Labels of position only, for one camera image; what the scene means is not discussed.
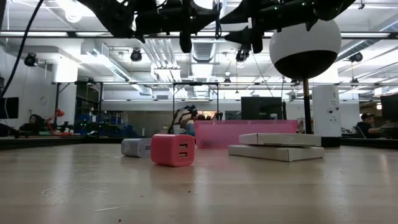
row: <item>spotlight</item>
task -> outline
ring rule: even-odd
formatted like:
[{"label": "spotlight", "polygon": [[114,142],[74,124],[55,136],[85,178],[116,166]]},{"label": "spotlight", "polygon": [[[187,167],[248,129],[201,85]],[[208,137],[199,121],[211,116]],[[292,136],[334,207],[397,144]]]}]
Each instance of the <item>spotlight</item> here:
[{"label": "spotlight", "polygon": [[353,78],[349,81],[350,83],[359,83],[357,78]]},{"label": "spotlight", "polygon": [[231,83],[231,79],[230,79],[230,78],[225,78],[225,79],[224,79],[224,82]]},{"label": "spotlight", "polygon": [[351,57],[348,58],[348,60],[353,63],[353,62],[360,62],[363,59],[363,55],[361,54],[361,52],[358,52],[354,55],[352,55]]},{"label": "spotlight", "polygon": [[141,49],[134,49],[132,50],[130,59],[133,62],[140,62],[142,60],[142,54],[141,54]]},{"label": "spotlight", "polygon": [[35,53],[28,53],[24,61],[25,65],[28,67],[36,67],[38,62],[39,60],[37,60]]},{"label": "spotlight", "polygon": [[236,61],[237,62],[244,62],[249,57],[250,46],[249,45],[242,45],[241,48],[238,50],[236,54]]}]

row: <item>black cable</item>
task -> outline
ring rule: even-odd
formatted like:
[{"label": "black cable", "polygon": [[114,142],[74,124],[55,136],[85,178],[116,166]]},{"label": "black cable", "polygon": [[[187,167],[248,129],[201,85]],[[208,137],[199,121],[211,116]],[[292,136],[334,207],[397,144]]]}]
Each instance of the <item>black cable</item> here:
[{"label": "black cable", "polygon": [[1,93],[0,99],[3,98],[4,95],[6,94],[8,88],[9,88],[11,82],[12,82],[12,79],[14,78],[15,73],[17,72],[18,63],[19,63],[19,60],[21,59],[22,52],[24,51],[24,46],[25,46],[27,35],[29,33],[30,27],[32,26],[33,20],[35,19],[36,14],[39,11],[40,6],[43,4],[43,2],[44,2],[44,0],[39,0],[35,10],[33,11],[32,17],[30,18],[30,20],[29,20],[29,22],[27,24],[27,27],[26,27],[26,30],[25,30],[25,34],[24,34],[24,36],[22,38],[21,46],[19,47],[17,60],[15,61],[14,68],[12,68],[12,72],[11,72],[10,77],[7,80],[6,86],[4,87],[4,89],[3,89],[2,93]]},{"label": "black cable", "polygon": [[220,0],[217,0],[217,11],[219,12],[217,18],[216,18],[216,34],[215,37],[216,39],[219,39],[221,35],[223,34],[223,29],[221,28],[221,23],[220,23],[220,13],[222,9],[222,5]]}]

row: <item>white sphere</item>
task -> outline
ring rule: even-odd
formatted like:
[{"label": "white sphere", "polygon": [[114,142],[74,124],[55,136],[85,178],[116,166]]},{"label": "white sphere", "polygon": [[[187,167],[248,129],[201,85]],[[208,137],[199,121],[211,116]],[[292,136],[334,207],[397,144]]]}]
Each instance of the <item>white sphere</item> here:
[{"label": "white sphere", "polygon": [[274,32],[269,54],[275,68],[289,78],[313,78],[336,60],[341,34],[335,21],[318,21],[309,32],[305,24]]}]

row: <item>black pole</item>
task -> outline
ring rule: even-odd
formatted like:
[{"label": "black pole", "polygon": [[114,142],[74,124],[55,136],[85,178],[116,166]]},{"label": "black pole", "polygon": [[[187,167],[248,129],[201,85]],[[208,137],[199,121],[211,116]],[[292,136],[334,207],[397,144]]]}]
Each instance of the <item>black pole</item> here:
[{"label": "black pole", "polygon": [[173,123],[172,123],[172,133],[171,134],[174,134],[174,113],[175,113],[175,105],[174,105],[174,93],[175,93],[175,83],[173,83]]},{"label": "black pole", "polygon": [[217,113],[219,113],[220,111],[219,111],[219,109],[218,109],[218,90],[219,90],[220,88],[219,88],[219,84],[217,83]]},{"label": "black pole", "polygon": [[1,1],[0,2],[0,30],[2,30],[2,19],[5,15],[5,11],[6,11],[6,5],[7,5],[7,1]]},{"label": "black pole", "polygon": [[98,101],[98,132],[97,137],[101,136],[102,124],[101,124],[101,115],[102,115],[102,100],[103,100],[103,92],[104,92],[104,83],[101,83],[101,87],[99,88],[99,101]]},{"label": "black pole", "polygon": [[305,134],[312,134],[310,87],[307,78],[303,79],[303,90],[304,90]]},{"label": "black pole", "polygon": [[[55,94],[55,112],[54,112],[54,114],[57,114],[58,101],[60,98],[60,86],[61,86],[61,83],[57,83],[57,94]],[[57,125],[57,116],[54,117],[54,124]]]},{"label": "black pole", "polygon": [[286,102],[282,102],[282,112],[283,112],[283,119],[287,119],[287,112],[286,112]]}]

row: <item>chair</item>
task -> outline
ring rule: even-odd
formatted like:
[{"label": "chair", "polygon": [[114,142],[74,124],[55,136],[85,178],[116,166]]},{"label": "chair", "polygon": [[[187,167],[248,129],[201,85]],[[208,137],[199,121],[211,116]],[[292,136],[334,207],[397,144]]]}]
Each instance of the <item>chair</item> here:
[{"label": "chair", "polygon": [[357,138],[365,138],[366,139],[366,136],[363,134],[363,132],[362,132],[360,127],[354,126],[354,129],[356,131]]}]

